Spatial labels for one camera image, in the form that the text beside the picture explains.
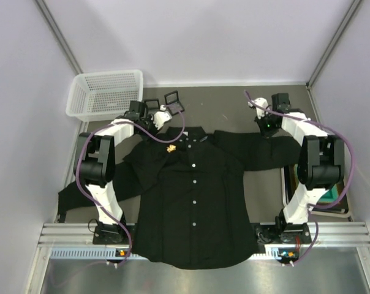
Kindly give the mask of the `black button shirt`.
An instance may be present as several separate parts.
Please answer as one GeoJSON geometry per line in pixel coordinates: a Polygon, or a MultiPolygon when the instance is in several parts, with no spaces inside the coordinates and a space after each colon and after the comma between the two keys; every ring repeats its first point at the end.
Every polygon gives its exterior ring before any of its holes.
{"type": "Polygon", "coordinates": [[[117,200],[140,197],[132,250],[185,270],[225,268],[257,250],[244,197],[244,173],[298,162],[289,136],[211,134],[169,127],[138,143],[116,165],[117,200]],[[167,146],[176,151],[168,153],[167,146]]]}

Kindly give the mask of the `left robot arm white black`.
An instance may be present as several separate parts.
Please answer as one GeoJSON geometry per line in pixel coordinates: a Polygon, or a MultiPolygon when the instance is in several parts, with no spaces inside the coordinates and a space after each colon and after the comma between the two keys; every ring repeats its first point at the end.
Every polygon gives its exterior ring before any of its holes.
{"type": "Polygon", "coordinates": [[[164,123],[157,99],[132,101],[129,109],[111,123],[94,132],[78,136],[74,175],[83,192],[91,195],[99,219],[94,229],[94,244],[124,244],[129,240],[124,213],[115,196],[115,147],[135,134],[156,135],[164,123]]]}

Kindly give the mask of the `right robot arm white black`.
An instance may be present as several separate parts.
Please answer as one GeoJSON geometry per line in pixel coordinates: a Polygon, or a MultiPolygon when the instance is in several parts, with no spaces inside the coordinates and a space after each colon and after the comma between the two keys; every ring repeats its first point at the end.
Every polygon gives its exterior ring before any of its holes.
{"type": "Polygon", "coordinates": [[[298,185],[289,203],[275,218],[280,239],[299,238],[307,232],[313,207],[344,177],[344,141],[325,132],[301,110],[292,108],[286,93],[273,95],[271,103],[259,97],[248,105],[256,110],[255,122],[264,137],[270,138],[282,129],[300,145],[296,164],[298,185]]]}

